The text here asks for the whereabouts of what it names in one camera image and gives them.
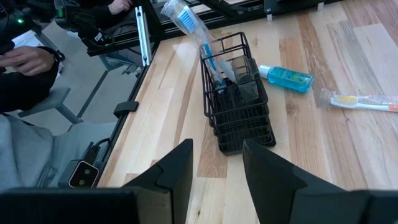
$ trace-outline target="toothbrush bristles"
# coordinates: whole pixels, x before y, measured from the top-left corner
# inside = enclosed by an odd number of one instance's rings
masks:
[[[196,24],[187,10],[183,10],[178,18],[189,33],[192,33],[195,30]]]
[[[337,103],[347,106],[353,106],[358,102],[355,96],[336,96],[335,100]]]

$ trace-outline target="black clip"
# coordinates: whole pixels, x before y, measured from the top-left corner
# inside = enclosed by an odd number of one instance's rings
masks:
[[[126,113],[136,112],[138,105],[139,104],[136,101],[127,101],[120,103],[114,109],[113,115],[115,115],[119,119],[122,115]]]

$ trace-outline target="mouthwash bottle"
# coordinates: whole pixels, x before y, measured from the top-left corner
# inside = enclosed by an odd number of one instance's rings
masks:
[[[311,88],[313,75],[295,72],[281,67],[260,65],[260,76],[272,84],[306,93]]]

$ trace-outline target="blue toothbrush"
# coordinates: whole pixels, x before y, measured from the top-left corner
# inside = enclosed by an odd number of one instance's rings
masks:
[[[191,9],[188,6],[184,6],[182,11],[178,14],[178,19],[190,34],[194,33],[194,31],[198,28],[199,22],[197,21],[194,13],[191,11]],[[202,29],[199,29],[197,33],[204,42],[203,48],[205,50],[206,56],[207,57],[213,56],[213,52],[211,51],[209,41],[204,31]],[[215,78],[221,83],[222,86],[225,86],[225,80],[217,72],[217,67],[214,58],[209,58],[209,63],[211,68],[214,70]]]

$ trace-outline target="wooden table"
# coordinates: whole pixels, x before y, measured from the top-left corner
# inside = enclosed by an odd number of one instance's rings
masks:
[[[243,31],[258,65],[315,74],[313,88],[304,95],[264,80],[277,140],[274,152],[347,190],[398,189],[398,114],[320,107],[322,88],[398,95],[394,20],[394,1],[347,0],[326,5],[322,12],[311,9],[213,33]],[[220,153],[203,115],[196,51],[188,37],[160,44],[136,99],[139,109],[128,116],[99,186],[122,186],[192,138],[187,223],[256,223],[242,155]]]

